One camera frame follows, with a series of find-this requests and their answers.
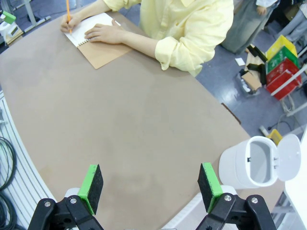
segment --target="spiral binding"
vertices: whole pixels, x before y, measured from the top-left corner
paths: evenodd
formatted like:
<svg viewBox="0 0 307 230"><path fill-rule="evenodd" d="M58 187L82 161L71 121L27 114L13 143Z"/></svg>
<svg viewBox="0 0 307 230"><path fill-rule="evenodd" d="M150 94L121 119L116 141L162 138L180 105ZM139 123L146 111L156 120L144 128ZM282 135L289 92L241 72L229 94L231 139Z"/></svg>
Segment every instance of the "spiral binding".
<svg viewBox="0 0 307 230"><path fill-rule="evenodd" d="M88 42L88 39L85 39L83 42L79 43L78 46L82 46L82 45L84 45L87 42Z"/></svg>

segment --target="shirt sleeve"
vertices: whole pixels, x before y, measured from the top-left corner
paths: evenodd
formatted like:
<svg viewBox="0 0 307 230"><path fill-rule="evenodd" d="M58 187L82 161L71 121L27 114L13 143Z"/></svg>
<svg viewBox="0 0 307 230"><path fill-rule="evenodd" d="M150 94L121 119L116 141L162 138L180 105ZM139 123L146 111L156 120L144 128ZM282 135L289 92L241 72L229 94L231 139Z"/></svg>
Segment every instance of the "shirt sleeve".
<svg viewBox="0 0 307 230"><path fill-rule="evenodd" d="M169 66L199 74L202 63L215 54L215 47L225 38L233 21L233 0L216 1L194 12L186 21L184 36L178 40L166 37L158 41L155 58L163 70Z"/></svg>
<svg viewBox="0 0 307 230"><path fill-rule="evenodd" d="M263 7L269 7L272 6L277 0L257 0L256 5L257 6L263 6Z"/></svg>
<svg viewBox="0 0 307 230"><path fill-rule="evenodd" d="M141 3L142 0L103 0L112 11L119 11L121 8L130 8Z"/></svg>

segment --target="white trash can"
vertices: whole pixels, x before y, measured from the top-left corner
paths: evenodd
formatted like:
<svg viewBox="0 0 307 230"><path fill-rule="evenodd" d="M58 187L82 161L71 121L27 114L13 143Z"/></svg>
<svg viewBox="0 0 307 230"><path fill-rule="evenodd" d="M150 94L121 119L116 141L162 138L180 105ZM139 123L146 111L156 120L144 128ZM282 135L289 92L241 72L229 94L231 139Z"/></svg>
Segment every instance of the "white trash can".
<svg viewBox="0 0 307 230"><path fill-rule="evenodd" d="M235 189L265 187L293 179L301 165L300 141L294 134L276 146L268 138L255 136L225 150L220 158L221 182Z"/></svg>

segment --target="green bin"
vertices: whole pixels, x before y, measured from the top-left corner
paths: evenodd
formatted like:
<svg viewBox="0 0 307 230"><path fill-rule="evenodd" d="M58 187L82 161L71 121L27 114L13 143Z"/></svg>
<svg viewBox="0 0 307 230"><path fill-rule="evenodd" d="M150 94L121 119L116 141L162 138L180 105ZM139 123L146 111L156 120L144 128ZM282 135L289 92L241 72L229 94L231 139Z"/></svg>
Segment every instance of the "green bin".
<svg viewBox="0 0 307 230"><path fill-rule="evenodd" d="M288 50L287 47L283 46L273 57L271 60L267 62L266 65L266 71L267 74L271 72L275 67L277 67L282 61L284 61L285 58L288 58L291 60L298 68L299 62L297 57L290 51Z"/></svg>

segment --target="open lid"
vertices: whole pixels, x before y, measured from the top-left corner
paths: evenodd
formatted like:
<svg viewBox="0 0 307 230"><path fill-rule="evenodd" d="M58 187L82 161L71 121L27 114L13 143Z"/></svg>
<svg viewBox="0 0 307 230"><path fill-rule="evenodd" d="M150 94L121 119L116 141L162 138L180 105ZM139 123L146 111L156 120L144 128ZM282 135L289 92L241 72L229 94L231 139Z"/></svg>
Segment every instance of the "open lid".
<svg viewBox="0 0 307 230"><path fill-rule="evenodd" d="M301 144L294 134L285 136L277 146L279 165L277 166L278 178L281 181L293 179L301 166Z"/></svg>

